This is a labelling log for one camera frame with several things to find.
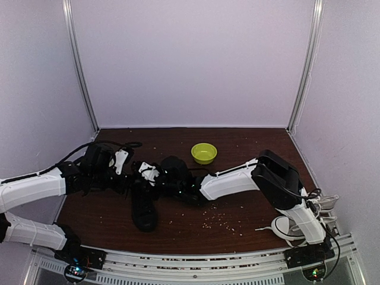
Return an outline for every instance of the brown wooden surface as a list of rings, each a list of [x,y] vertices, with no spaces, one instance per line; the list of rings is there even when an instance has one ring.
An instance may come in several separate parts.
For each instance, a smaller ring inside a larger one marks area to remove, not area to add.
[[[314,188],[302,159],[283,129],[104,129],[98,140],[120,143],[141,141],[133,160],[161,162],[169,155],[199,167],[190,154],[191,147],[208,142],[218,149],[211,171],[237,166],[256,157],[263,149],[273,150],[296,166],[306,189]],[[193,207],[171,198],[155,202],[159,225],[152,233],[136,229],[131,220],[131,200],[109,190],[68,196],[58,223],[69,225],[83,244],[155,254],[220,254],[249,252],[286,246],[269,226],[278,212],[259,191],[222,197],[205,207]]]

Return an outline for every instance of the yellow bowl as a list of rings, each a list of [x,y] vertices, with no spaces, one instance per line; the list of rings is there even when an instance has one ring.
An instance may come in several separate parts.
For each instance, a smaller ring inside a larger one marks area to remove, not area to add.
[[[191,155],[195,162],[203,165],[213,162],[217,153],[216,147],[206,142],[196,144],[191,148]]]

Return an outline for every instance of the dark wood tabletop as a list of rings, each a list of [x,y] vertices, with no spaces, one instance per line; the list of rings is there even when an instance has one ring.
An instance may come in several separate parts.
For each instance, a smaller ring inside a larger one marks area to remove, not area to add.
[[[256,157],[270,149],[298,168],[309,191],[312,179],[284,129],[249,128],[155,128],[103,129],[98,140],[120,143],[141,141],[133,160],[161,162],[175,155],[189,168],[199,167],[191,156],[191,147],[207,142],[217,147],[211,171],[224,170]],[[84,245],[152,254],[221,254],[282,248],[286,243],[270,230],[279,215],[259,191],[247,191],[221,197],[203,207],[186,205],[173,198],[155,201],[159,225],[154,232],[140,232],[131,219],[131,200],[112,190],[86,197],[67,197],[58,223],[69,225]]]

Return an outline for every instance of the white wall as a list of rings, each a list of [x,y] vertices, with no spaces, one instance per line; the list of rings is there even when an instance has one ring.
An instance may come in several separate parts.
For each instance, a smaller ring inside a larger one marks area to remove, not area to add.
[[[327,1],[296,141],[317,182],[339,194],[370,284],[380,264],[380,2]]]
[[[0,177],[46,168],[92,130],[80,95],[61,0],[2,1],[0,9]],[[61,198],[11,210],[53,222]],[[0,245],[0,284],[19,285],[30,248]]]
[[[101,127],[287,126],[314,1],[80,0]]]

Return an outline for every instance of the black shoe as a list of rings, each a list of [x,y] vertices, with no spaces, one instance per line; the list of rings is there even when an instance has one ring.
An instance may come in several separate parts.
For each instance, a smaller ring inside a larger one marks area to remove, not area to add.
[[[136,183],[131,189],[132,221],[142,232],[152,232],[159,219],[147,189],[149,187],[148,182],[144,181]]]

